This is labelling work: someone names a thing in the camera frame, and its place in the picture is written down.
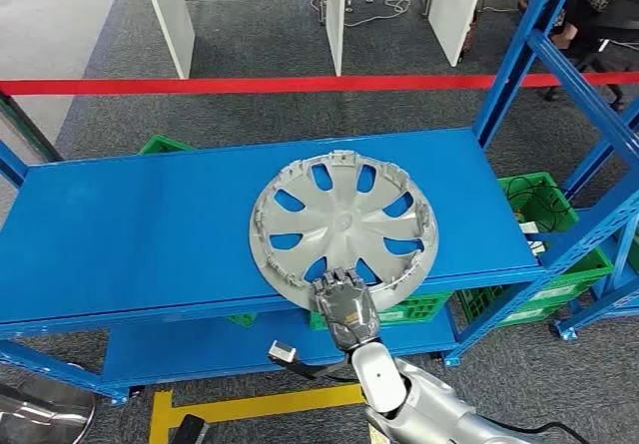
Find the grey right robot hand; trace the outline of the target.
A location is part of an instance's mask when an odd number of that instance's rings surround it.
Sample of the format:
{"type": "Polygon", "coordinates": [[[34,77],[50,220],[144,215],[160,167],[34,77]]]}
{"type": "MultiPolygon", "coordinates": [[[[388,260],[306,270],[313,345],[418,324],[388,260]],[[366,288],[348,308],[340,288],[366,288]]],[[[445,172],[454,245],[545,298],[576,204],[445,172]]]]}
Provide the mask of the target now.
{"type": "Polygon", "coordinates": [[[379,339],[379,314],[355,268],[326,271],[312,286],[316,308],[338,349],[348,353],[379,339]]]}

